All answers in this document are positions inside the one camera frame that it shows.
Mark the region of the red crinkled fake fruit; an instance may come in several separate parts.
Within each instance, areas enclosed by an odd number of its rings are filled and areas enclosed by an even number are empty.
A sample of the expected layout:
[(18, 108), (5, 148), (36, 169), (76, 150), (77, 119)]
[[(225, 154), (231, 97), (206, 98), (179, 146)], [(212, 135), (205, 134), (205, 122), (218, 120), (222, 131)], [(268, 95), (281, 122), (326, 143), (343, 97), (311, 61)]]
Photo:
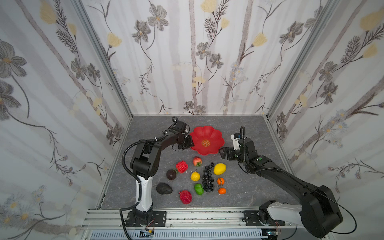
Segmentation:
[(176, 164), (176, 168), (179, 173), (184, 173), (188, 169), (188, 164), (185, 161), (180, 161), (179, 163)]

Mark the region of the dark purple fake mangosteen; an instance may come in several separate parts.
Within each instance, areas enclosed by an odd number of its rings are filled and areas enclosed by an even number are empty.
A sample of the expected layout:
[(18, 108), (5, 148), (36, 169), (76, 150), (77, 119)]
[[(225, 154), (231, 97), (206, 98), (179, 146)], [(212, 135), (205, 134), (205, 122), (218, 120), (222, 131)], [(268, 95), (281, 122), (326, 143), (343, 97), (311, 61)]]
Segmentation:
[(166, 173), (166, 177), (170, 181), (175, 180), (176, 176), (177, 176), (177, 172), (176, 172), (176, 170), (173, 170), (173, 169), (168, 170), (167, 173)]

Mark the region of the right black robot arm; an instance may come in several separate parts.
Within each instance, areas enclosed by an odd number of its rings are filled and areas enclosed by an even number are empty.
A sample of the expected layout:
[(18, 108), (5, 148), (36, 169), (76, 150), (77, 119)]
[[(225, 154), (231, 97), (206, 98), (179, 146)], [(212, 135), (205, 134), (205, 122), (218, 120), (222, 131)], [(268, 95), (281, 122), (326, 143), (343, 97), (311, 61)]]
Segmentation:
[(303, 226), (316, 238), (323, 238), (343, 222), (343, 216), (331, 189), (307, 183), (280, 168), (270, 158), (257, 151), (242, 153), (233, 148), (221, 148), (222, 159), (238, 161), (249, 174), (265, 178), (298, 201), (298, 205), (270, 200), (259, 207), (258, 220), (264, 225), (284, 221)]

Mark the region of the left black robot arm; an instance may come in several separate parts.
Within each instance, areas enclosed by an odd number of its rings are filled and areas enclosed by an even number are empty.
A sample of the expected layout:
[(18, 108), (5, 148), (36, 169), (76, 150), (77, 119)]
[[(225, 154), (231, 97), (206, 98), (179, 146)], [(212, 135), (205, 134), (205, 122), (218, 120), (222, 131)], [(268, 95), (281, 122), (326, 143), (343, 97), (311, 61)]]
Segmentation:
[(153, 176), (159, 169), (162, 151), (173, 145), (177, 145), (179, 150), (194, 146), (191, 136), (170, 131), (157, 138), (138, 141), (135, 145), (128, 170), (136, 180), (136, 206), (133, 207), (133, 213), (141, 224), (149, 224), (153, 219)]

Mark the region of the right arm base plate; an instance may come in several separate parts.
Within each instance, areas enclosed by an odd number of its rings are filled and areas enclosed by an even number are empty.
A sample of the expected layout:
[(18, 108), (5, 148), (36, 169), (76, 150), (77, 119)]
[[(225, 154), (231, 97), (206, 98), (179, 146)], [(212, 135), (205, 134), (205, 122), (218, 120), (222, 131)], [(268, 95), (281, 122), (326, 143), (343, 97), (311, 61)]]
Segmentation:
[(286, 225), (284, 221), (273, 220), (266, 211), (243, 211), (243, 214), (243, 222), (246, 223), (247, 227), (279, 227)]

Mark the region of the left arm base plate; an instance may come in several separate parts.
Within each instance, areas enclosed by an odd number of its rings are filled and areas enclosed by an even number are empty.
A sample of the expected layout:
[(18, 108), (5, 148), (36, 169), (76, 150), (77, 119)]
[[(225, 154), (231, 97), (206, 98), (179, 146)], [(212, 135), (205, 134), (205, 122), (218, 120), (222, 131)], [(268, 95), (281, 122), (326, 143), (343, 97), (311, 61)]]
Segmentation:
[(165, 227), (166, 219), (166, 211), (135, 211), (129, 212), (124, 223), (126, 227)]

